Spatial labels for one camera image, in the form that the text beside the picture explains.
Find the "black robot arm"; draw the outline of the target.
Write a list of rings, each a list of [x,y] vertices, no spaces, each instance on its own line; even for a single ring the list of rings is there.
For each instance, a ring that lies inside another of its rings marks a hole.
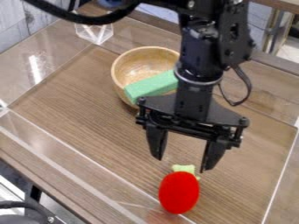
[[[252,88],[240,64],[251,60],[255,41],[248,30],[248,0],[112,0],[112,11],[86,16],[47,0],[24,0],[55,17],[83,25],[108,25],[127,17],[139,4],[178,13],[182,32],[179,60],[172,74],[175,92],[142,93],[131,97],[139,108],[135,122],[143,126],[150,151],[162,159],[171,132],[207,141],[200,169],[214,169],[224,153],[240,146],[250,121],[212,98],[223,74],[232,69]]]

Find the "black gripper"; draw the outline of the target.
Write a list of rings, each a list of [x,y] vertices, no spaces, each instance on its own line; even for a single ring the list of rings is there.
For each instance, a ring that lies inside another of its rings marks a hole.
[[[151,155],[163,159],[168,132],[207,141],[200,173],[215,168],[226,149],[239,147],[248,119],[222,107],[212,99],[219,83],[191,82],[174,72],[178,88],[168,94],[140,97],[136,123],[146,130]]]

